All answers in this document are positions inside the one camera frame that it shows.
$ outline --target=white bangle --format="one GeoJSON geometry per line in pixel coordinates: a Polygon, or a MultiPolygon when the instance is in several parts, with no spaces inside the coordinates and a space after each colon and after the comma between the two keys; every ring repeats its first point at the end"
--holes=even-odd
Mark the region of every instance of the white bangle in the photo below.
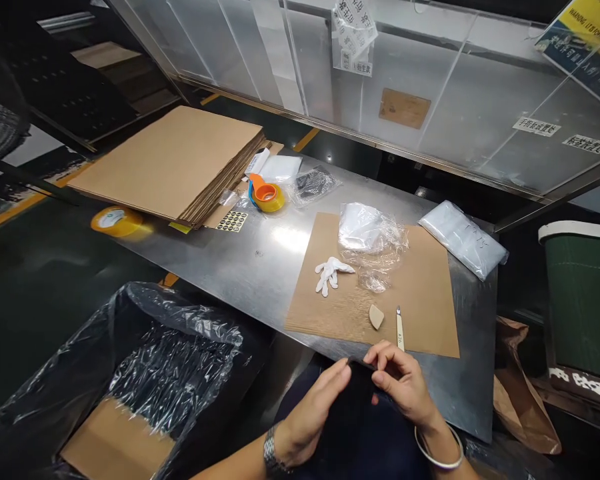
{"type": "Polygon", "coordinates": [[[454,470],[454,469],[458,468],[460,466],[460,464],[462,463],[462,460],[465,458],[465,452],[462,448],[462,441],[460,440],[460,437],[458,436],[458,434],[455,432],[454,429],[451,428],[450,425],[447,425],[447,426],[449,427],[449,430],[451,430],[451,433],[455,437],[456,442],[458,442],[458,447],[460,447],[460,458],[453,463],[442,463],[442,462],[438,462],[438,460],[432,458],[432,456],[430,456],[430,454],[428,452],[428,449],[425,449],[422,446],[422,444],[420,444],[420,438],[418,437],[418,427],[413,428],[413,433],[415,435],[415,442],[418,444],[418,448],[420,448],[420,451],[427,458],[427,460],[429,460],[432,464],[434,464],[438,468],[442,468],[444,470],[454,470]]]}

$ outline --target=stainless steel table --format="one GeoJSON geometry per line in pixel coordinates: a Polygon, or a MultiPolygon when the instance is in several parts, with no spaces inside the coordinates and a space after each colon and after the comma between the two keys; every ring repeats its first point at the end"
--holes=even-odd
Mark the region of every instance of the stainless steel table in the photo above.
{"type": "MultiPolygon", "coordinates": [[[[283,151],[284,155],[297,155],[283,151]]],[[[323,164],[304,157],[301,170],[323,164]]],[[[296,280],[316,212],[339,213],[340,204],[361,202],[416,224],[435,204],[355,173],[326,165],[343,184],[308,207],[276,218],[251,213],[239,233],[202,228],[188,235],[149,218],[154,233],[140,242],[120,239],[129,250],[214,297],[334,360],[361,359],[368,345],[285,330],[296,280]]],[[[483,228],[489,224],[481,223],[483,228]]],[[[491,441],[497,273],[486,282],[449,254],[460,359],[413,353],[431,396],[452,425],[491,441]]]]}

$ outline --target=yellow floor line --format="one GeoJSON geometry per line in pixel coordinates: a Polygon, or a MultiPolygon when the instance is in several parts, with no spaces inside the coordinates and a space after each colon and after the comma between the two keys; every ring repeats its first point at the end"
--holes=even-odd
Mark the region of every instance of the yellow floor line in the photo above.
{"type": "Polygon", "coordinates": [[[166,288],[171,288],[173,286],[173,284],[176,283],[178,280],[180,280],[180,277],[178,277],[172,273],[168,273],[165,278],[160,280],[160,283],[158,283],[158,285],[162,285],[163,287],[166,287],[166,288]]]}
{"type": "Polygon", "coordinates": [[[206,104],[208,104],[209,102],[212,102],[212,101],[216,100],[216,98],[218,98],[219,96],[220,96],[220,94],[219,94],[219,93],[214,93],[213,95],[210,95],[210,96],[208,96],[207,98],[205,98],[204,100],[202,100],[202,101],[200,102],[200,105],[206,105],[206,104]]]}
{"type": "MultiPolygon", "coordinates": [[[[93,165],[93,163],[86,163],[82,167],[78,168],[78,170],[73,171],[70,174],[68,174],[66,177],[62,177],[61,179],[57,180],[56,182],[52,182],[52,183],[58,187],[64,187],[69,182],[69,180],[71,180],[72,178],[75,178],[76,176],[78,176],[79,173],[84,172],[84,170],[88,169],[92,165],[93,165]]],[[[0,214],[0,225],[2,225],[4,222],[6,222],[7,220],[9,220],[11,218],[14,218],[19,213],[24,212],[24,210],[34,206],[36,203],[44,200],[45,198],[47,198],[47,196],[43,195],[42,193],[34,193],[29,198],[26,198],[26,199],[18,202],[12,208],[10,208],[6,212],[2,212],[0,214]]]]}
{"type": "Polygon", "coordinates": [[[309,142],[311,140],[313,140],[313,138],[318,134],[318,132],[320,132],[320,130],[318,130],[316,128],[311,129],[311,131],[308,134],[306,134],[304,137],[302,137],[302,140],[300,140],[296,144],[296,146],[293,148],[293,151],[294,152],[301,151],[304,147],[306,147],[309,144],[309,142]]]}

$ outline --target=wristwatch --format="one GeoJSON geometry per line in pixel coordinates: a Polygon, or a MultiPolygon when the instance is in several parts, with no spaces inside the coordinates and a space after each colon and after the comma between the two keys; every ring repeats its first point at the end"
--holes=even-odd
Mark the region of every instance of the wristwatch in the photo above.
{"type": "Polygon", "coordinates": [[[275,446],[273,444],[273,434],[278,423],[272,426],[267,432],[265,439],[265,468],[267,469],[267,478],[280,478],[292,473],[293,470],[286,468],[284,463],[278,461],[275,457],[275,446]]]}

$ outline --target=packing tape roll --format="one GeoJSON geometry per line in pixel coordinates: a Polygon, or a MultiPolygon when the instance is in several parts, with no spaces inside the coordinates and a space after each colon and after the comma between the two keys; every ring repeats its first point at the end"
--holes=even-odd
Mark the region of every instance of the packing tape roll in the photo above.
{"type": "Polygon", "coordinates": [[[253,200],[254,200],[255,204],[258,206],[258,208],[260,208],[260,210],[262,210],[265,213],[272,213],[272,212],[278,211],[285,204],[285,196],[282,193],[282,190],[280,190],[280,187],[274,183],[272,183],[271,185],[273,185],[275,187],[275,191],[276,191],[274,199],[261,201],[255,197],[253,198],[253,200]]]}
{"type": "Polygon", "coordinates": [[[91,220],[91,228],[112,237],[126,237],[142,226],[142,216],[126,207],[108,207],[91,220]]]}

